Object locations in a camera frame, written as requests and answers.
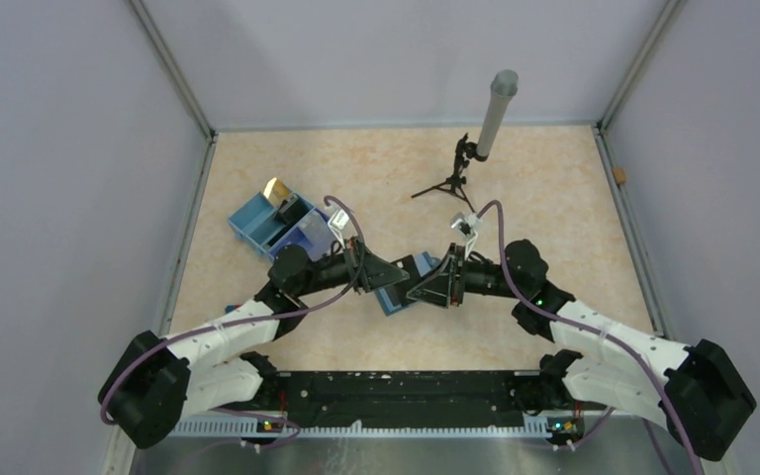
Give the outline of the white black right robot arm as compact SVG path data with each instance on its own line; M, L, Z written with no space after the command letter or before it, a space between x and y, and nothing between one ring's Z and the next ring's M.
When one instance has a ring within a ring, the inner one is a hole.
M518 325L559 346L540 360L540 393L554 408L574 400L623 410L666 429L697 457L723 459L757 408L723 347L642 332L591 309L547 278L548 265L527 239L510 242L496 263L452 244L407 296L449 308L469 293L513 298Z

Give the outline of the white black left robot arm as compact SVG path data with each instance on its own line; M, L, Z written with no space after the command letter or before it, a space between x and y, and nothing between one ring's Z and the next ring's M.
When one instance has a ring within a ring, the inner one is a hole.
M239 402L265 409L276 400L278 384L274 367L254 348L324 308L308 307L301 297L333 288L370 293L409 276L360 237L319 260L288 244L276 254L264 287L234 310L187 332L136 335L99 391L101 420L119 427L136 447L149 448L187 417Z

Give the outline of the blue leather card holder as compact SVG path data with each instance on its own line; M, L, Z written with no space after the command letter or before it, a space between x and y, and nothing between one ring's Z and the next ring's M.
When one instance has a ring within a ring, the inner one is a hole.
M408 273L408 278L374 292L383 314L390 317L416 304L417 301L410 299L407 293L437 267L439 262L438 257L431 256L426 251L409 254L393 261L397 268Z

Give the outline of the blue compartment organizer tray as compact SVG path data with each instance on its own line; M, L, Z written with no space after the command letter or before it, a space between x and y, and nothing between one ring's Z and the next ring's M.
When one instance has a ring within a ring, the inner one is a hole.
M237 239L270 263L279 250L289 244L299 245L316 261L329 251L333 241L329 246L310 246L299 222L312 211L328 222L327 214L299 194L292 193L288 200L275 208L262 193L257 193L228 217L228 224Z

